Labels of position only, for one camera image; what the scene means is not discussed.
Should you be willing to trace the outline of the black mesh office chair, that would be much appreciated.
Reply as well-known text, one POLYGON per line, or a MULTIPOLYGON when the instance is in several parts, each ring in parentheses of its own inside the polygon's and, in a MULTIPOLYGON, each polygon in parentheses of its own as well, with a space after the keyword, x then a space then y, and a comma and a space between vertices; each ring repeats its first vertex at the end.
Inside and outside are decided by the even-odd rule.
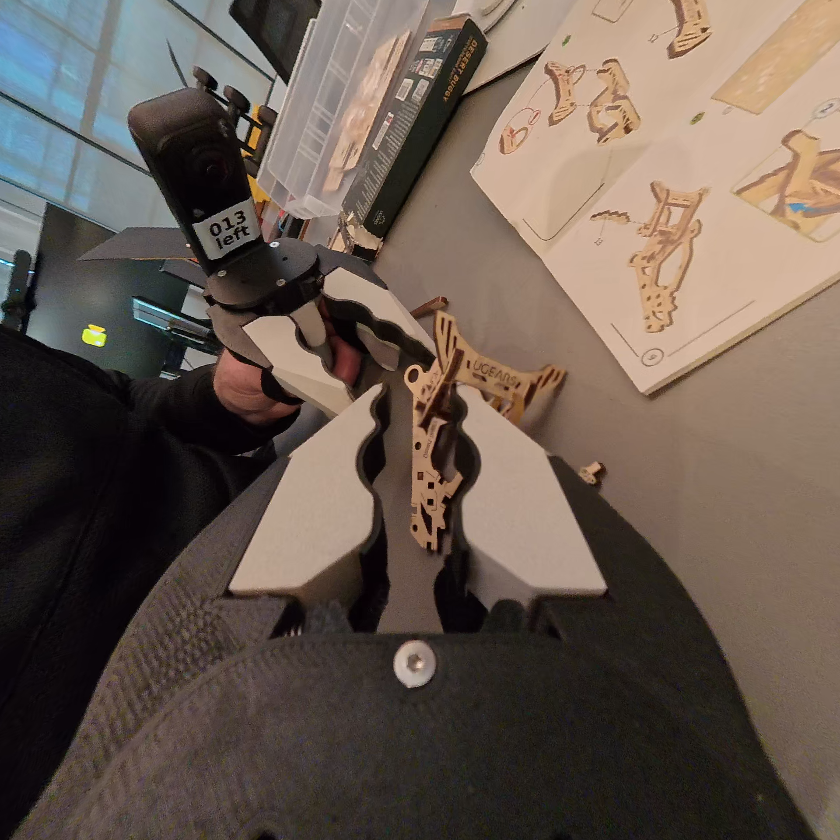
POLYGON ((233 1, 228 12, 288 83, 309 21, 320 8, 320 1, 233 1))

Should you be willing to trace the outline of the wooden model bow frame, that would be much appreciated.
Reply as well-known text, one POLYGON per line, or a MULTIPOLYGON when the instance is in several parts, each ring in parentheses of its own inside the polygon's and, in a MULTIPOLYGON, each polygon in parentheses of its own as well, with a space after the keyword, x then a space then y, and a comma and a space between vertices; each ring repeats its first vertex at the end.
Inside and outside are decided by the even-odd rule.
POLYGON ((521 372, 474 350, 461 335, 453 316, 437 311, 434 320, 437 359, 417 381, 416 410, 424 426, 433 417, 449 413, 450 389, 470 385, 486 396, 490 406, 513 424, 519 424, 535 397, 559 386, 566 371, 554 364, 521 372))

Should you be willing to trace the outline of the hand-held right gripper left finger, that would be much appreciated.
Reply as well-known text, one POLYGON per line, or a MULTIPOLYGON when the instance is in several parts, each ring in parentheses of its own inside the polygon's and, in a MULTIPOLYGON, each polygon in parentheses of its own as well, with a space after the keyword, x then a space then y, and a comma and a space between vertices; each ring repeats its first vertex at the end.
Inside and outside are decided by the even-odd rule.
POLYGON ((387 385, 378 383, 292 451, 228 585, 232 595, 356 602, 382 531, 372 482, 384 465, 387 385))

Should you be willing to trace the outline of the wooden parts sheet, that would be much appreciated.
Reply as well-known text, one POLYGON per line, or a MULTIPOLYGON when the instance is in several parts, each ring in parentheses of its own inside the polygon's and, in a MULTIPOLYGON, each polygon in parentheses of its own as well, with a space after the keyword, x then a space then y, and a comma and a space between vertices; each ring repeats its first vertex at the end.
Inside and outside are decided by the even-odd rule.
POLYGON ((343 114, 341 132, 324 180, 326 193, 336 192, 344 174, 360 161, 365 142, 373 127, 385 94, 401 64, 412 31, 389 38, 376 49, 349 107, 343 114))

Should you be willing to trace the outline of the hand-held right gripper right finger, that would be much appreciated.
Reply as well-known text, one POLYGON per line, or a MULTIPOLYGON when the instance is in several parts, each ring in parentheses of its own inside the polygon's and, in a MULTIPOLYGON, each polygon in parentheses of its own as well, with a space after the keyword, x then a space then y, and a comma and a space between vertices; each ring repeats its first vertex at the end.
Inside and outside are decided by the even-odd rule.
POLYGON ((455 532, 468 552, 467 590, 485 607, 545 596, 599 597, 606 582, 543 448, 457 387, 458 457, 469 488, 455 532))

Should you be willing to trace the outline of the clear plastic box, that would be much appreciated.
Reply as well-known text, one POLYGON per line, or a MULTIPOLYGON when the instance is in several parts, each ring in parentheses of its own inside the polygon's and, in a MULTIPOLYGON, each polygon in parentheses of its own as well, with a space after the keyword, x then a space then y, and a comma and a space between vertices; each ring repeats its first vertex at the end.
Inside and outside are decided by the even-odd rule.
POLYGON ((414 37, 427 20, 428 7, 429 2, 422 1, 322 2, 303 40, 256 178, 259 188, 291 216, 311 219, 339 214, 363 155, 344 174, 336 192, 324 192, 343 114, 376 49, 410 29, 401 64, 366 145, 388 95, 396 89, 414 37))

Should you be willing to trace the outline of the person's left hand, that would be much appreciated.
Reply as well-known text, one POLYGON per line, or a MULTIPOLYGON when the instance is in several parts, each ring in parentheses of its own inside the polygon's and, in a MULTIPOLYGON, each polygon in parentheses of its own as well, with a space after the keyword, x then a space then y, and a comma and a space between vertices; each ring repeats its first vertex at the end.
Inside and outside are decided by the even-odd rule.
MULTIPOLYGON (((324 316, 332 373, 346 385, 353 386, 359 377, 362 352, 341 338, 329 316, 324 316)), ((294 415, 299 406, 275 402, 261 387, 260 369, 237 360, 228 350, 219 356, 213 374, 213 389, 222 406, 247 424, 267 427, 294 415)))

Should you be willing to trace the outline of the wooden document stand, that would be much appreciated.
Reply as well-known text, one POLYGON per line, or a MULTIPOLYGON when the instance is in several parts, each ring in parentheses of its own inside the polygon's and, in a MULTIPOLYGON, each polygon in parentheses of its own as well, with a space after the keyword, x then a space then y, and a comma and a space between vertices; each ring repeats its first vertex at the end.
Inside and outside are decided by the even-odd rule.
POLYGON ((542 54, 574 1, 457 1, 487 40, 486 54, 466 88, 471 93, 542 54))

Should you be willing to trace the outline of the black model box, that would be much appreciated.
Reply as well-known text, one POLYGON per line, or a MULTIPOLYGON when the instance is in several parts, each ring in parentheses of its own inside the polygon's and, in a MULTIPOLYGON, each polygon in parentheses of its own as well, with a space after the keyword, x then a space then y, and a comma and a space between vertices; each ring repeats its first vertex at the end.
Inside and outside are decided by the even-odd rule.
POLYGON ((433 22, 376 124, 343 200, 334 249, 368 260, 378 254, 486 52, 468 14, 433 22))

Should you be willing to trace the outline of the model instruction booklet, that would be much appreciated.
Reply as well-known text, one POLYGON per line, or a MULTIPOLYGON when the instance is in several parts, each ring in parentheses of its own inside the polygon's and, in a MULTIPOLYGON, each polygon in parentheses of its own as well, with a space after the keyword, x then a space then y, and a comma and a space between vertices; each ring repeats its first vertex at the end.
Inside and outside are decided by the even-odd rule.
POLYGON ((577 2, 471 174, 651 395, 838 281, 839 2, 577 2))

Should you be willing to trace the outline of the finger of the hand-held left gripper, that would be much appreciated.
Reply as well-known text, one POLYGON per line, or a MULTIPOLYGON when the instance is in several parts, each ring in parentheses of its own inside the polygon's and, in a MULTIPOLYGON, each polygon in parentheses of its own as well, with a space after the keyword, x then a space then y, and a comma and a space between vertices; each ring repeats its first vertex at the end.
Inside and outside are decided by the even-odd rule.
POLYGON ((429 368, 437 358, 434 341, 385 287, 336 268, 324 277, 324 307, 336 332, 357 339, 382 369, 395 371, 401 356, 429 368))
POLYGON ((319 313, 263 316, 244 326, 256 347, 263 393, 277 403, 310 403, 336 417, 354 401, 350 388, 330 370, 332 354, 319 313))

